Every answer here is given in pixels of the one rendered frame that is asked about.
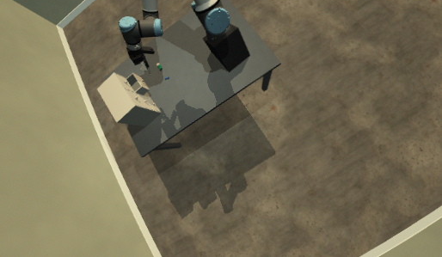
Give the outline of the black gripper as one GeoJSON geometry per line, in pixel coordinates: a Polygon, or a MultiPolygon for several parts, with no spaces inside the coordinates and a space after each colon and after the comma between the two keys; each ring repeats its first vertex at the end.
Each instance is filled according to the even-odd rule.
{"type": "Polygon", "coordinates": [[[129,50],[129,52],[128,52],[128,55],[129,55],[129,57],[131,58],[131,60],[132,60],[132,62],[135,64],[135,65],[137,65],[137,64],[140,64],[141,62],[141,65],[142,65],[142,68],[140,69],[141,71],[148,71],[149,72],[149,74],[150,74],[150,67],[149,67],[149,65],[148,65],[148,63],[147,63],[147,60],[146,60],[146,58],[145,58],[145,55],[143,54],[143,53],[138,53],[138,51],[140,51],[141,50],[141,48],[140,49],[138,49],[137,51],[132,51],[132,50],[130,50],[130,49],[128,49],[128,48],[126,48],[126,50],[129,50]],[[131,53],[130,53],[131,52],[131,53]],[[137,61],[136,61],[137,60],[137,61]],[[144,62],[143,62],[144,61],[144,62]]]}

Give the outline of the grey chest of drawers with tan drawers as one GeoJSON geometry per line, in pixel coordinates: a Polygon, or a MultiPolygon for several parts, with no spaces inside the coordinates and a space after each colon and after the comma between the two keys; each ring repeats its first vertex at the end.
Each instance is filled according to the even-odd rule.
{"type": "Polygon", "coordinates": [[[113,73],[97,90],[117,123],[147,126],[161,114],[135,105],[116,73],[113,73]]]}

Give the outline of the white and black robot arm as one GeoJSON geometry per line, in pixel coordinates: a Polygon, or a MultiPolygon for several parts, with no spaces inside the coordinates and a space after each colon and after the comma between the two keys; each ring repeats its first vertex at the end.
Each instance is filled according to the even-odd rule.
{"type": "MultiPolygon", "coordinates": [[[[152,47],[142,46],[141,38],[163,36],[157,0],[142,0],[142,5],[143,20],[136,21],[126,16],[120,19],[119,27],[128,49],[136,51],[142,47],[138,53],[154,54],[152,47]]],[[[230,32],[230,16],[220,0],[194,0],[191,5],[201,24],[205,23],[204,29],[208,31],[206,36],[210,42],[219,41],[230,32]]]]}

